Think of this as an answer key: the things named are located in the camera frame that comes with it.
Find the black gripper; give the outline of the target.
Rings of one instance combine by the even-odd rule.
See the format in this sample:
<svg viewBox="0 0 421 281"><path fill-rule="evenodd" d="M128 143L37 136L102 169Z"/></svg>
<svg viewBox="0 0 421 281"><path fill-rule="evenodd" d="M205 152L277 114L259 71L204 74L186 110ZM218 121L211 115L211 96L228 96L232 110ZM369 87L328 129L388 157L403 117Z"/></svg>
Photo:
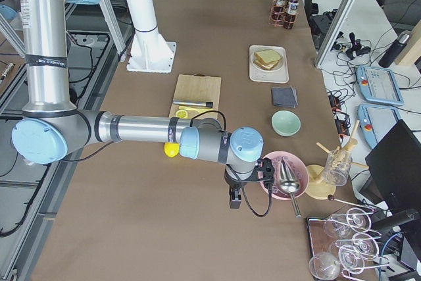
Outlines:
<svg viewBox="0 0 421 281"><path fill-rule="evenodd" d="M246 185L246 179L250 177L250 171L239 172L230 167L225 168L224 179L229 185L229 207L239 209L241 206L241 188Z"/></svg>

